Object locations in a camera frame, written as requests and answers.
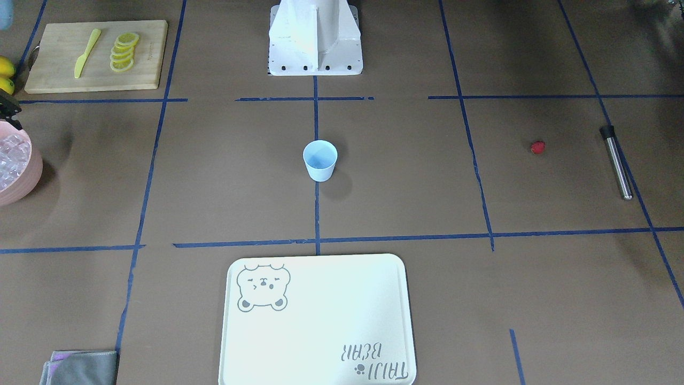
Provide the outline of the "red strawberry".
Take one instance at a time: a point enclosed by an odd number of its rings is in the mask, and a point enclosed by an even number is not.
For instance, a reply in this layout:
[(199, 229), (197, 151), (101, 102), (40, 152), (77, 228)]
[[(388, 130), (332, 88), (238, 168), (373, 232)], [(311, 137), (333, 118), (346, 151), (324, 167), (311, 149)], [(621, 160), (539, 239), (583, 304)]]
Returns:
[(544, 153), (546, 149), (545, 141), (535, 141), (530, 144), (530, 151), (535, 155), (540, 155)]

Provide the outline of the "light blue cup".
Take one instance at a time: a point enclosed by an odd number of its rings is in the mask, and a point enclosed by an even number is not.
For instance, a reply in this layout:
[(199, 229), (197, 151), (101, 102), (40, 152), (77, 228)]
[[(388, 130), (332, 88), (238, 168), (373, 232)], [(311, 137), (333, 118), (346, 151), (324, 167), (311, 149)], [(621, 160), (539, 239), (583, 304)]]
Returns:
[(312, 141), (302, 153), (309, 177), (315, 182), (328, 181), (339, 157), (337, 148), (329, 141)]

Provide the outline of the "pink bowl of ice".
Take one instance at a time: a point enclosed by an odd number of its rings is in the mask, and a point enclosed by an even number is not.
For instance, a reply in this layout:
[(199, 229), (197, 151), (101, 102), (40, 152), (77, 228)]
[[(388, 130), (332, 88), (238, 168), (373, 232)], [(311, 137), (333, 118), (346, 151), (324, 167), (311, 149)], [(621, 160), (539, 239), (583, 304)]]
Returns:
[(43, 161), (25, 130), (2, 120), (1, 206), (13, 204), (29, 195), (42, 175)]

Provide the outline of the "cream bear tray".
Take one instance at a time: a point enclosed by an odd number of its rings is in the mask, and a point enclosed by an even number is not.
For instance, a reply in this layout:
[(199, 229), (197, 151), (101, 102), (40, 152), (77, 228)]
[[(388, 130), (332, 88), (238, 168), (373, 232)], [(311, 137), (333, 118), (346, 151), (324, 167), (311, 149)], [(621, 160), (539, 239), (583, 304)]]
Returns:
[(241, 258), (219, 384), (413, 384), (407, 272), (391, 253)]

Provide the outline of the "lemon slices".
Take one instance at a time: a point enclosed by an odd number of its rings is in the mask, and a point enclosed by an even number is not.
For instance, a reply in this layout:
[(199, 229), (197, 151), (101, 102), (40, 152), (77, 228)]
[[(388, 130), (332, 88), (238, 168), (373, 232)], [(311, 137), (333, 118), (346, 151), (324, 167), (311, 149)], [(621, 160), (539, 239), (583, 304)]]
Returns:
[(135, 63), (135, 47), (140, 35), (135, 32), (124, 32), (118, 35), (110, 52), (110, 69), (122, 73), (130, 70)]

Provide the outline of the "wooden cutting board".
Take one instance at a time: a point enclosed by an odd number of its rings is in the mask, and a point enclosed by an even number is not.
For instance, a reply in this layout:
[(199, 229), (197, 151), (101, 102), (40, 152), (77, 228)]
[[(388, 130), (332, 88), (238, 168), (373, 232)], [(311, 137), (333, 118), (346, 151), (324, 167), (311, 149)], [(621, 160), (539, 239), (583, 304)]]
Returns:
[[(76, 59), (86, 48), (93, 29), (101, 30), (80, 78), (73, 77)], [(134, 66), (122, 73), (110, 69), (110, 52), (115, 39), (135, 32)], [(25, 81), (28, 94), (80, 93), (90, 91), (156, 89), (160, 83), (168, 22), (166, 20), (118, 20), (48, 24), (39, 51)]]

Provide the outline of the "steel muddler with black tip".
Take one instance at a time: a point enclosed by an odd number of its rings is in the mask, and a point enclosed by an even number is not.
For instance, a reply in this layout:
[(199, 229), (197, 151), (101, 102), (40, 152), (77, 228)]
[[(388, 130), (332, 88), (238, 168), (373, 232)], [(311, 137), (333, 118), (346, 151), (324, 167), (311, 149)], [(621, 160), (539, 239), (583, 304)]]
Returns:
[(633, 199), (633, 192), (631, 190), (631, 185), (626, 175), (625, 166), (623, 164), (620, 149), (618, 146), (618, 140), (616, 132), (613, 125), (603, 125), (599, 132), (602, 139), (605, 142), (606, 149), (609, 154), (609, 158), (612, 163), (613, 172), (616, 176), (616, 181), (620, 194), (623, 200), (630, 201)]

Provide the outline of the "yellow plastic knife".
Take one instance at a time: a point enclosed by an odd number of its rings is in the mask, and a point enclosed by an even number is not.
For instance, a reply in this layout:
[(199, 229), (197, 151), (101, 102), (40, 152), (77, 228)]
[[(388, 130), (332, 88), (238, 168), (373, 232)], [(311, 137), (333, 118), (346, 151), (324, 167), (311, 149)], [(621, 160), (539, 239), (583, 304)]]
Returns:
[(93, 29), (92, 32), (90, 33), (88, 42), (85, 46), (83, 53), (80, 54), (80, 56), (78, 56), (78, 58), (76, 59), (76, 62), (75, 62), (75, 66), (73, 69), (73, 77), (75, 79), (78, 79), (81, 77), (84, 66), (87, 63), (87, 60), (88, 60), (93, 48), (95, 48), (96, 42), (100, 38), (100, 35), (101, 35), (101, 30), (98, 28)]

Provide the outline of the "grey folded cloth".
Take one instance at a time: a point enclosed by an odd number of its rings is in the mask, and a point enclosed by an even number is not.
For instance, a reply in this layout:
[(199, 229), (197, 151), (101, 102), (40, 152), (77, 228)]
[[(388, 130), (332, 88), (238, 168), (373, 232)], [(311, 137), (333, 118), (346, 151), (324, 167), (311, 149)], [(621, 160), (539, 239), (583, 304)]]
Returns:
[(116, 351), (58, 350), (42, 366), (39, 384), (115, 384)]

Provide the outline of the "yellow lemon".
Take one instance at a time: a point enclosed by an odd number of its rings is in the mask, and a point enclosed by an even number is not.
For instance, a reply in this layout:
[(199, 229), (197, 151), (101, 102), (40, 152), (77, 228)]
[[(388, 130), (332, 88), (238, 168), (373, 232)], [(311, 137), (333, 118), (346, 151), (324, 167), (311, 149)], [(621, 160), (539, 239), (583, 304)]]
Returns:
[(1, 90), (6, 92), (7, 94), (14, 95), (15, 84), (14, 84), (13, 80), (11, 80), (9, 78), (5, 78), (4, 76), (1, 76), (0, 77), (0, 88), (1, 88)]
[(15, 64), (9, 58), (0, 56), (0, 76), (2, 78), (11, 79), (15, 76), (17, 69)]

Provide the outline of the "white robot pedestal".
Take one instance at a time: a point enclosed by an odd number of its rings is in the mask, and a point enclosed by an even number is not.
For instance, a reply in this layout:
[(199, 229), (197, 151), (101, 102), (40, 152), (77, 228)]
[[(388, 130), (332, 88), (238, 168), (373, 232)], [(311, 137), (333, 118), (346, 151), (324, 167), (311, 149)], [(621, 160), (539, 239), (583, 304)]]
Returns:
[(359, 11), (347, 1), (281, 1), (270, 9), (268, 35), (269, 75), (362, 73)]

